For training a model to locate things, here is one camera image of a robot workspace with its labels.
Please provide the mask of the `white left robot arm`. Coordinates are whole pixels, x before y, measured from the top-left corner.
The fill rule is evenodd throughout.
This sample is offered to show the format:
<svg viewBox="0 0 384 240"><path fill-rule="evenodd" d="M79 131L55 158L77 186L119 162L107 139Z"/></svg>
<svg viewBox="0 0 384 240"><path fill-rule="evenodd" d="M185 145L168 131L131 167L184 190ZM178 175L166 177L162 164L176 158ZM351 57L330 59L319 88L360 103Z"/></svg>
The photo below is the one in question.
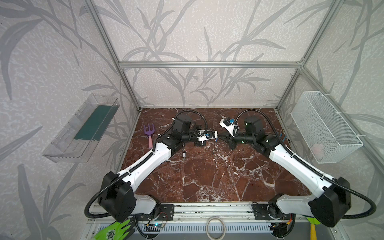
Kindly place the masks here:
<svg viewBox="0 0 384 240"><path fill-rule="evenodd" d="M180 151L186 143L203 146L218 137L216 131L191 127L192 119L186 112L177 114L172 125L159 135L145 155L118 173L107 173L97 195L98 204L106 210L105 216L122 223L132 215L153 215L160 202L149 195L137 195L140 184L162 163Z"/></svg>

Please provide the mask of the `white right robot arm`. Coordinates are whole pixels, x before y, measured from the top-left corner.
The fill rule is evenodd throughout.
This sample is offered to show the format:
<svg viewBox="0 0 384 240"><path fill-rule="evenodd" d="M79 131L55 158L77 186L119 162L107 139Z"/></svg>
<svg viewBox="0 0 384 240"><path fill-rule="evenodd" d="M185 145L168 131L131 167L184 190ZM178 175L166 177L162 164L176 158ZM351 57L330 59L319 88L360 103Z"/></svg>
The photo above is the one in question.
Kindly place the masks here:
<svg viewBox="0 0 384 240"><path fill-rule="evenodd" d="M334 227L351 208L351 195L326 181L327 174L318 175L300 163L301 157L280 142L275 135L266 135L262 121L252 116L241 133L234 119L224 118L220 126L227 130L225 137L231 149L237 144L249 144L258 153L279 164L295 176L311 192L308 196L276 195L270 200L273 213L303 215L317 219L327 227Z"/></svg>

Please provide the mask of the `silver key blue tag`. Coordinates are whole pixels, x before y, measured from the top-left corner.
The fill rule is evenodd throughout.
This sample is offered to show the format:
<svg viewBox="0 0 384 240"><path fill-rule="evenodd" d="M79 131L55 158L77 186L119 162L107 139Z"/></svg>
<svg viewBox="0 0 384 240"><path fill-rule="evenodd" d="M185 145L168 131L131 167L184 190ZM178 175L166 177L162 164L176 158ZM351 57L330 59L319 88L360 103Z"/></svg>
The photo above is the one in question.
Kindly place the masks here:
<svg viewBox="0 0 384 240"><path fill-rule="evenodd" d="M218 139L216 138L215 139L215 141L214 141L214 151L216 151L217 150L217 148L218 148Z"/></svg>

